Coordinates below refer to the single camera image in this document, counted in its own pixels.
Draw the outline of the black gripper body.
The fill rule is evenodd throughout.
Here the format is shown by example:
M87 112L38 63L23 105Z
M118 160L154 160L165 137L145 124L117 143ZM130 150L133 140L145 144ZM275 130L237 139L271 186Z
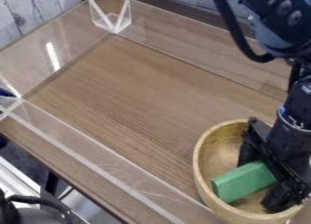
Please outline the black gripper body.
M305 185L302 203L307 202L311 198L311 127L281 107L274 126L257 117L249 119L245 138L262 143L259 160L273 172L277 182L293 181Z

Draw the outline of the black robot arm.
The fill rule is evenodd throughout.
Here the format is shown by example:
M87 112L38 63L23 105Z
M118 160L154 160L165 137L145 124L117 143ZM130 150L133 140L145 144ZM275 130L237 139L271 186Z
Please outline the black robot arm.
M243 133L238 164L261 160L277 178L266 209L282 210L311 198L311 0L241 0L254 14L255 35L266 54L291 61L289 95L274 125L253 117Z

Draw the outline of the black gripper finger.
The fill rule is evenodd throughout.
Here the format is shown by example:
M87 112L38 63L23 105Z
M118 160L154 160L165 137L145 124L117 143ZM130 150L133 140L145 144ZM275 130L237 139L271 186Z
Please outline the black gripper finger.
M245 138L239 150L237 165L242 167L253 161L259 160L262 155L262 143Z
M283 211L295 205L301 205L305 195L305 185L293 181L277 182L267 191L262 205L273 211Z

